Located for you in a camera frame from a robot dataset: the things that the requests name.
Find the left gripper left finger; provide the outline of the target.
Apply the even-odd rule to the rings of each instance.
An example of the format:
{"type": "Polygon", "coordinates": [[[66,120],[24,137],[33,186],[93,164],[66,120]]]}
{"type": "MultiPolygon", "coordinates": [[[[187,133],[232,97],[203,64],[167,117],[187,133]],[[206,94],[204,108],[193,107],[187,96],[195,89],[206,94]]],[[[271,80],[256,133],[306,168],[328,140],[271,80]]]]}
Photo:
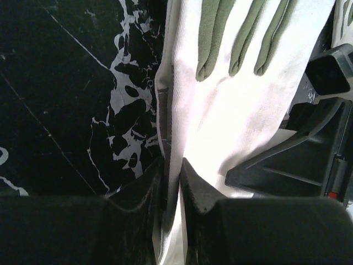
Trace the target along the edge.
{"type": "Polygon", "coordinates": [[[155,264],[164,159],[110,198],[1,197],[2,264],[155,264]]]}

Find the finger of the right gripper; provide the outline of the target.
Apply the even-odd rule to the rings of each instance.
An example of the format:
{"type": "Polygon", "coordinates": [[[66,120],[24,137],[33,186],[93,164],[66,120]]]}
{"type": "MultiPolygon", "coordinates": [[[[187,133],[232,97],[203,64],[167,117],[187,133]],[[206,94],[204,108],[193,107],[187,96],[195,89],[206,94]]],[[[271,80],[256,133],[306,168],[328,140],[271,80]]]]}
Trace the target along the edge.
{"type": "Polygon", "coordinates": [[[352,178],[352,101],[296,104],[286,128],[294,135],[230,169],[225,184],[277,197],[343,198],[352,178]]]}
{"type": "Polygon", "coordinates": [[[317,55],[307,64],[305,74],[320,96],[351,91],[352,45],[341,44],[317,55]]]}

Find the white grey-palm glove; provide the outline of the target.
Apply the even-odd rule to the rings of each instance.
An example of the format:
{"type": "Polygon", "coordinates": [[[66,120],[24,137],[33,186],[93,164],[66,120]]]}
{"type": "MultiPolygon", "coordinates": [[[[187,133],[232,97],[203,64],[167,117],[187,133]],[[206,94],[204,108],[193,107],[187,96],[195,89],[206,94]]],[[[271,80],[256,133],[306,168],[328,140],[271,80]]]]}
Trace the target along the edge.
{"type": "Polygon", "coordinates": [[[331,48],[352,45],[352,27],[352,0],[335,1],[331,48]]]}

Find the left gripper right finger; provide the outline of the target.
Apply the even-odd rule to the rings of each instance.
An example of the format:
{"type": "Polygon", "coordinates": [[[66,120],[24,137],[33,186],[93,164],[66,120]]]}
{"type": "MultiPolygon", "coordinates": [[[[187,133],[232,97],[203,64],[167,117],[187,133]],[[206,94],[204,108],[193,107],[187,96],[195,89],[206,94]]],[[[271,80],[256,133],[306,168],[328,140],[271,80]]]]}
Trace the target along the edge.
{"type": "Polygon", "coordinates": [[[227,198],[183,160],[187,264],[351,264],[352,220],[328,198],[227,198]]]}

